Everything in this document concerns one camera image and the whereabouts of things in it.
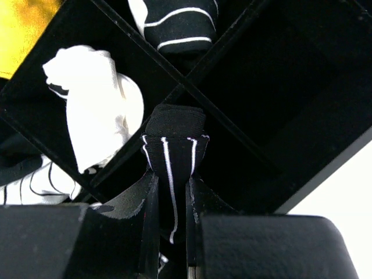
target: folded clothing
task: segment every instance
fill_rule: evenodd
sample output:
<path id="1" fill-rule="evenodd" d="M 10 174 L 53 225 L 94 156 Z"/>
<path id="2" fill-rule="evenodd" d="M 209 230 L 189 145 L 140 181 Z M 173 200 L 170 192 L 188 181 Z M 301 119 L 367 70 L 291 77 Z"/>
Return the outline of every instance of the folded clothing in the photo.
<path id="1" fill-rule="evenodd" d="M 116 72 L 108 51 L 86 45 L 60 49 L 43 70 L 49 89 L 67 101 L 67 126 L 79 172 L 104 167 L 142 124 L 140 89 Z"/>
<path id="2" fill-rule="evenodd" d="M 60 4 L 61 0 L 0 0 L 0 77 L 13 76 Z"/>
<path id="3" fill-rule="evenodd" d="M 56 205 L 77 197 L 81 186 L 45 155 L 41 160 L 36 171 L 0 187 L 0 205 Z"/>
<path id="4" fill-rule="evenodd" d="M 161 54 L 206 52 L 221 0 L 128 0 L 139 33 Z"/>

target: yellow fabric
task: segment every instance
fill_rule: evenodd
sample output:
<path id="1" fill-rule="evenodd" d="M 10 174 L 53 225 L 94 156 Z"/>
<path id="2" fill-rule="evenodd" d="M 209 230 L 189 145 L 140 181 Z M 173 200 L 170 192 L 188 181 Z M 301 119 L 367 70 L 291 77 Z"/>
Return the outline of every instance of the yellow fabric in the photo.
<path id="1" fill-rule="evenodd" d="M 60 0 L 0 0 L 0 77 L 11 78 L 60 7 Z"/>

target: white stripe on black fabric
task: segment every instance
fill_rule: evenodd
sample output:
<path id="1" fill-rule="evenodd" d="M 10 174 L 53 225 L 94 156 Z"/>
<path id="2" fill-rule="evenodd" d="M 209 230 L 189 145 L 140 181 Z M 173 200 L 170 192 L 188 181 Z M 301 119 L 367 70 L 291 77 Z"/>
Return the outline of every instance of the white stripe on black fabric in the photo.
<path id="1" fill-rule="evenodd" d="M 209 20 L 210 20 L 212 26 L 213 26 L 213 29 L 216 31 L 216 26 L 214 25 L 213 19 L 212 19 L 212 17 L 210 16 L 210 14 L 209 14 L 208 12 L 206 12 L 205 10 L 203 10 L 203 9 L 195 8 L 195 7 L 182 8 L 182 9 L 174 10 L 174 11 L 170 12 L 168 15 L 166 15 L 165 17 L 163 17 L 162 19 L 160 19 L 160 20 L 157 21 L 157 22 L 145 23 L 145 28 L 146 28 L 146 27 L 155 27 L 155 26 L 159 26 L 159 25 L 161 25 L 163 22 L 165 22 L 167 19 L 169 19 L 170 17 L 175 16 L 175 15 L 179 15 L 180 13 L 187 13 L 187 12 L 202 13 L 203 15 L 207 16 L 207 17 L 209 18 Z"/>
<path id="2" fill-rule="evenodd" d="M 207 142 L 207 144 L 205 145 L 205 149 L 204 149 L 204 153 L 203 153 L 203 159 L 204 159 L 205 152 L 206 152 L 206 150 L 207 150 L 207 146 L 208 146 L 208 143 L 209 143 L 210 137 L 209 137 L 208 135 L 202 135 L 202 137 L 208 139 L 208 142 Z"/>
<path id="3" fill-rule="evenodd" d="M 219 4 L 217 3 L 216 0 L 213 0 L 213 1 L 214 1 L 214 4 L 216 5 L 217 17 L 218 17 L 219 16 L 219 13 L 220 13 L 220 11 L 219 11 Z"/>
<path id="4" fill-rule="evenodd" d="M 191 149 L 191 174 L 193 175 L 195 171 L 195 161 L 196 161 L 196 146 L 198 144 L 198 141 L 194 138 L 187 138 L 189 141 L 192 141 L 192 149 Z"/>
<path id="5" fill-rule="evenodd" d="M 146 135 L 143 135 L 143 136 L 142 136 L 142 140 L 143 140 L 144 143 L 145 143 L 144 146 L 142 146 L 142 149 L 144 150 L 144 152 L 145 152 L 145 154 L 146 154 L 147 162 L 149 163 L 150 168 L 152 169 L 151 162 L 150 162 L 150 157 L 149 157 L 149 153 L 147 152 L 147 149 L 146 149 L 146 145 L 147 145 Z"/>
<path id="6" fill-rule="evenodd" d="M 163 55 L 206 52 L 217 38 L 219 0 L 128 2 L 140 34 Z"/>
<path id="7" fill-rule="evenodd" d="M 55 93 L 58 97 L 62 98 L 62 99 L 65 99 L 67 100 L 68 96 L 67 95 L 62 95 L 61 93 L 53 90 L 51 87 L 49 87 L 49 90 L 52 91 L 53 93 Z"/>
<path id="8" fill-rule="evenodd" d="M 161 48 L 165 47 L 166 45 L 176 45 L 176 44 L 184 44 L 188 42 L 197 42 L 197 41 L 205 41 L 205 42 L 211 42 L 212 39 L 208 37 L 191 37 L 191 38 L 183 38 L 183 39 L 177 39 L 177 40 L 170 40 L 166 42 L 162 42 L 159 44 L 156 49 L 160 50 Z"/>
<path id="9" fill-rule="evenodd" d="M 176 195 L 174 193 L 174 181 L 173 181 L 172 168 L 170 164 L 168 141 L 166 137 L 162 137 L 161 140 L 163 142 L 164 159 L 165 159 L 165 164 L 166 164 L 166 169 L 167 169 L 167 174 L 168 174 L 170 197 L 172 200 L 173 213 L 174 213 L 174 228 L 173 228 L 173 231 L 170 233 L 169 242 L 171 244 L 174 244 L 174 234 L 176 233 L 178 229 L 178 212 L 177 212 L 177 204 L 176 204 Z"/>

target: black and white garment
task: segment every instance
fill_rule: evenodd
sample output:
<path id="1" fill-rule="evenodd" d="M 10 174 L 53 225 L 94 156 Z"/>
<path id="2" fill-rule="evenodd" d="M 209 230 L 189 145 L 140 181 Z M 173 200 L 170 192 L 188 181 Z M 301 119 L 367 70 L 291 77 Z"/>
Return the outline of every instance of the black and white garment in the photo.
<path id="1" fill-rule="evenodd" d="M 78 170 L 104 167 L 140 128 L 141 90 L 117 73 L 108 51 L 77 45 L 43 65 L 51 91 L 66 100 L 66 118 Z"/>
<path id="2" fill-rule="evenodd" d="M 0 205 L 57 205 L 77 197 L 81 186 L 45 155 L 41 159 L 39 169 L 0 187 Z"/>
<path id="3" fill-rule="evenodd" d="M 207 51 L 221 0 L 128 0 L 139 33 L 161 54 Z"/>
<path id="4" fill-rule="evenodd" d="M 159 105 L 142 136 L 142 151 L 159 177 L 160 233 L 171 244 L 185 239 L 185 185 L 209 142 L 204 122 L 202 109 Z"/>

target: black plastic part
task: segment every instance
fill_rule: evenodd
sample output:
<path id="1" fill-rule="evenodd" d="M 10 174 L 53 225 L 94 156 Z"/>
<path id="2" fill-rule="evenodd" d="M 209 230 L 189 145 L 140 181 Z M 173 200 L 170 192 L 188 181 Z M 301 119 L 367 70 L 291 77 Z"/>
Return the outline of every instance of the black plastic part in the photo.
<path id="1" fill-rule="evenodd" d="M 138 33 L 127 1 L 66 0 L 13 78 L 0 80 L 0 116 L 107 202 L 146 170 L 140 135 L 154 107 L 199 106 L 211 136 L 199 170 L 207 185 L 237 210 L 274 212 L 323 169 L 327 178 L 334 169 L 326 166 L 372 125 L 369 7 L 352 0 L 226 1 L 219 39 L 181 74 Z M 41 68 L 59 48 L 77 44 L 109 51 L 145 101 L 140 130 L 94 177 L 78 174 L 65 105 Z"/>
<path id="2" fill-rule="evenodd" d="M 358 279 L 325 218 L 205 216 L 201 226 L 205 279 Z"/>
<path id="3" fill-rule="evenodd" d="M 109 209 L 102 214 L 119 220 L 132 219 L 140 215 L 140 223 L 143 224 L 139 240 L 141 249 L 136 252 L 139 254 L 139 260 L 134 271 L 146 278 L 156 278 L 158 275 L 160 246 L 158 189 L 158 178 L 148 170 L 132 187 L 97 209 Z"/>
<path id="4" fill-rule="evenodd" d="M 111 219 L 88 205 L 0 208 L 1 277 L 136 278 L 141 219 Z"/>
<path id="5" fill-rule="evenodd" d="M 187 266 L 201 267 L 201 218 L 206 214 L 236 214 L 237 212 L 209 189 L 195 175 L 186 184 L 186 250 Z"/>

